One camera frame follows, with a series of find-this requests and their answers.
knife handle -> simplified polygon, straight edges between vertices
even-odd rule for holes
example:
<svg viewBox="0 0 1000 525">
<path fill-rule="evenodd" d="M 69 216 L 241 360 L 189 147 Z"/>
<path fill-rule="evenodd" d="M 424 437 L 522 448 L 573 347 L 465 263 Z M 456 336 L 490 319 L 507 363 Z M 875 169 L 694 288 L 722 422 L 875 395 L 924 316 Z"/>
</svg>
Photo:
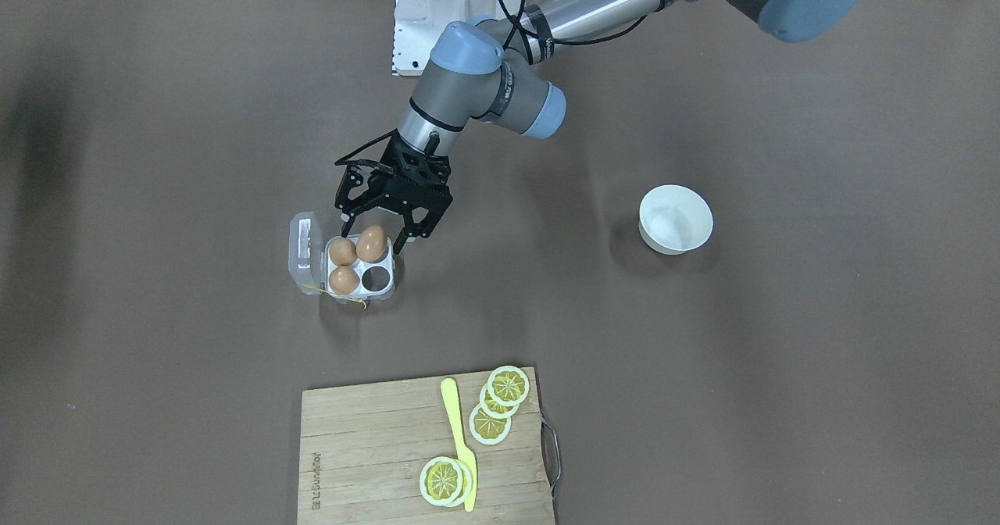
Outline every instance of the knife handle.
<svg viewBox="0 0 1000 525">
<path fill-rule="evenodd" d="M 441 399 L 444 409 L 448 412 L 448 423 L 451 424 L 451 435 L 455 446 L 465 445 L 465 433 L 462 431 L 462 409 L 458 403 L 458 383 L 448 377 L 441 381 Z"/>
</svg>

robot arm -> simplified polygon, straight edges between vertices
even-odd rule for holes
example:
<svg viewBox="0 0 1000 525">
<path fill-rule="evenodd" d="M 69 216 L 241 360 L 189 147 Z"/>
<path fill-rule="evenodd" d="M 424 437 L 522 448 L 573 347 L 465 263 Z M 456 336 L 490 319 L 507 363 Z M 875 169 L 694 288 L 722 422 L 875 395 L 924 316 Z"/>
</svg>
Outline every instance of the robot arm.
<svg viewBox="0 0 1000 525">
<path fill-rule="evenodd" d="M 428 238 L 451 204 L 448 155 L 470 119 L 526 137 L 550 137 L 565 116 L 566 98 L 531 66 L 572 45 L 618 37 L 597 38 L 675 1 L 551 0 L 525 6 L 522 0 L 517 15 L 507 20 L 448 24 L 396 130 L 337 162 L 347 166 L 336 197 L 342 236 L 358 215 L 382 208 L 403 216 L 395 253 L 407 241 Z M 806 41 L 839 22 L 857 0 L 726 1 L 765 33 Z M 354 159 L 385 138 L 389 143 L 378 162 Z M 351 198 L 364 184 L 367 189 Z"/>
</svg>

cutting board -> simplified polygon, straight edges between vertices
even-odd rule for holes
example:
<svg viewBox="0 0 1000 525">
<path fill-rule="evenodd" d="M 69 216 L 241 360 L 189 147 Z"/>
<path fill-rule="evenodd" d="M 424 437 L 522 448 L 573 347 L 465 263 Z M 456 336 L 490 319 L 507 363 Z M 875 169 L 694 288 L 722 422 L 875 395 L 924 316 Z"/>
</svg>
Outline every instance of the cutting board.
<svg viewBox="0 0 1000 525">
<path fill-rule="evenodd" d="M 371 523 L 531 523 L 555 525 L 541 447 L 535 371 L 506 439 L 472 439 L 469 413 L 490 372 L 442 375 L 302 393 L 298 525 Z M 435 507 L 420 496 L 424 463 L 455 457 L 441 379 L 458 383 L 465 443 L 476 453 L 479 490 L 467 513 Z"/>
</svg>

lemon slice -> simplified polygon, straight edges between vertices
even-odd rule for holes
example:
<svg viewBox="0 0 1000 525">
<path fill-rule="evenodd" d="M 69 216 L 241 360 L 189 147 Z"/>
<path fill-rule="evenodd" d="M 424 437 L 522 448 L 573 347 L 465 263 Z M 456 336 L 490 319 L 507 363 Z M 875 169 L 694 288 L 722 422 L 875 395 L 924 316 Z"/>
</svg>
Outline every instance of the lemon slice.
<svg viewBox="0 0 1000 525">
<path fill-rule="evenodd" d="M 462 494 L 462 467 L 448 457 L 434 457 L 420 471 L 420 495 L 427 503 L 447 506 Z"/>
<path fill-rule="evenodd" d="M 486 379 L 486 393 L 497 404 L 513 408 L 528 397 L 528 376 L 511 365 L 497 367 Z"/>
<path fill-rule="evenodd" d="M 469 414 L 469 431 L 483 445 L 496 445 L 510 433 L 510 419 L 491 418 L 481 406 Z"/>
<path fill-rule="evenodd" d="M 517 406 L 520 406 L 520 404 L 513 407 L 501 406 L 486 390 L 486 385 L 483 385 L 479 390 L 479 409 L 487 416 L 502 420 L 510 418 L 514 415 L 514 412 L 517 412 Z"/>
<path fill-rule="evenodd" d="M 455 498 L 455 501 L 447 504 L 445 507 L 458 507 L 464 504 L 465 498 L 468 498 L 469 494 L 472 493 L 472 469 L 469 468 L 469 465 L 458 459 L 455 459 L 455 462 L 462 468 L 462 495 Z"/>
</svg>

white cup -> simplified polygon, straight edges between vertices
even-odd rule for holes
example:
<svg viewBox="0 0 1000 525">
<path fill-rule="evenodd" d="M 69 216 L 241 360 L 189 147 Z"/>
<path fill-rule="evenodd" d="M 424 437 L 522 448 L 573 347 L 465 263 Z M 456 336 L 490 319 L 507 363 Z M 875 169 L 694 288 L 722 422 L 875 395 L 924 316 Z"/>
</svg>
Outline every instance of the white cup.
<svg viewBox="0 0 1000 525">
<path fill-rule="evenodd" d="M 639 234 L 661 254 L 694 250 L 712 234 L 712 210 L 704 198 L 679 184 L 664 184 L 639 204 Z"/>
</svg>

